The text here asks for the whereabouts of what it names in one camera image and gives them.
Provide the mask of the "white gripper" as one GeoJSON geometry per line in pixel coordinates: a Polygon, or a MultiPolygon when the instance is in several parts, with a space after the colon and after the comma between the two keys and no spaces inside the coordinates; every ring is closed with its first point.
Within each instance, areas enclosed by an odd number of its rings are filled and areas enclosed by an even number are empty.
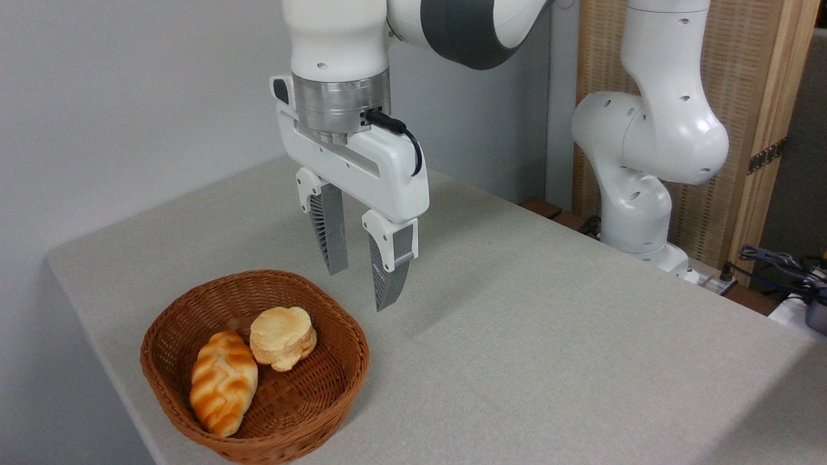
{"type": "Polygon", "coordinates": [[[348,136],[345,145],[321,141],[299,121],[293,77],[272,76],[269,90],[277,99],[284,147],[302,167],[296,174],[300,206],[331,276],[348,268],[342,190],[372,209],[361,221],[381,312],[404,289],[410,262],[419,256],[417,217],[430,206],[426,169],[413,175],[414,145],[376,126],[348,136]]]}

